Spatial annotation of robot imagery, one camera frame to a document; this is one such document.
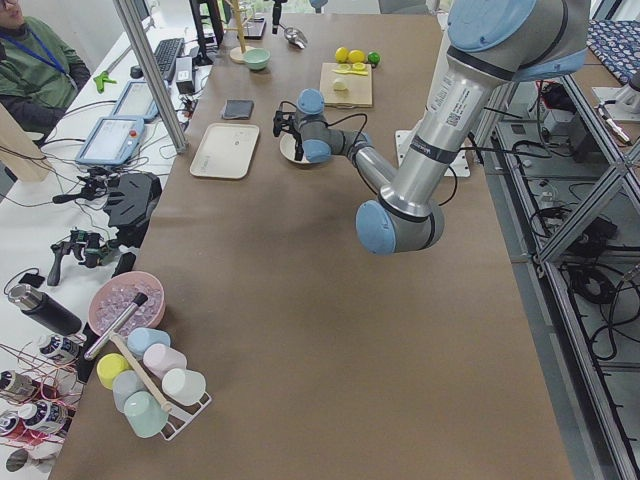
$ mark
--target pink cup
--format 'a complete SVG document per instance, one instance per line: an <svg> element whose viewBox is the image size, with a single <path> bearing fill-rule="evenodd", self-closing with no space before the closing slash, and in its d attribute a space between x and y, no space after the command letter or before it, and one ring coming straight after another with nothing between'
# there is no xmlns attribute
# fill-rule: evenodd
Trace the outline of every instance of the pink cup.
<svg viewBox="0 0 640 480"><path fill-rule="evenodd" d="M169 370L187 368L187 357L163 343L155 343L147 348L147 351L144 352L144 357L142 357L142 362L160 380L164 378Z"/></svg>

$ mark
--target black thermos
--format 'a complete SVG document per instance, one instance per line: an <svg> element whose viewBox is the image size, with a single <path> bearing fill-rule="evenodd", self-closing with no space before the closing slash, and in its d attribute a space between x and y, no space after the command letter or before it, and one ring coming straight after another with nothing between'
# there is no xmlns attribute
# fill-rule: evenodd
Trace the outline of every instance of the black thermos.
<svg viewBox="0 0 640 480"><path fill-rule="evenodd" d="M46 293L19 283L8 294L9 301L22 313L60 335L72 335L82 328L82 321Z"/></svg>

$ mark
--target green bowl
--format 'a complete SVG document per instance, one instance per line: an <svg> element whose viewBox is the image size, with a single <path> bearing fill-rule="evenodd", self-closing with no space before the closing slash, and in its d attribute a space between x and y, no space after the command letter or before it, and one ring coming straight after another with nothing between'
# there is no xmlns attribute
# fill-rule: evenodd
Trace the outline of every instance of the green bowl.
<svg viewBox="0 0 640 480"><path fill-rule="evenodd" d="M269 63L271 53L264 48L252 48L244 52L244 63L249 70L262 70Z"/></svg>

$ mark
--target patterned cloth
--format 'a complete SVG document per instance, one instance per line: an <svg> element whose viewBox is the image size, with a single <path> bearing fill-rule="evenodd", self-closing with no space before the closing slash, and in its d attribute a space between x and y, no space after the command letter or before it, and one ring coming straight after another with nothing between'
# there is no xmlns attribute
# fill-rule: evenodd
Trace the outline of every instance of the patterned cloth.
<svg viewBox="0 0 640 480"><path fill-rule="evenodd" d="M640 70L640 22L591 20L587 45L623 84Z"/></svg>

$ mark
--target computer mouse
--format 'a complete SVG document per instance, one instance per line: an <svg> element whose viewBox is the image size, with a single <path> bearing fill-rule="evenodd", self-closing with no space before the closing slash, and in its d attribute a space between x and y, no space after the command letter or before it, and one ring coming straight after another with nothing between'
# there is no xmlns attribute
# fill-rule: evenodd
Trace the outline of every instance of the computer mouse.
<svg viewBox="0 0 640 480"><path fill-rule="evenodd" d="M134 65L133 67L131 67L130 75L131 78L142 78L144 74L142 73L140 65Z"/></svg>

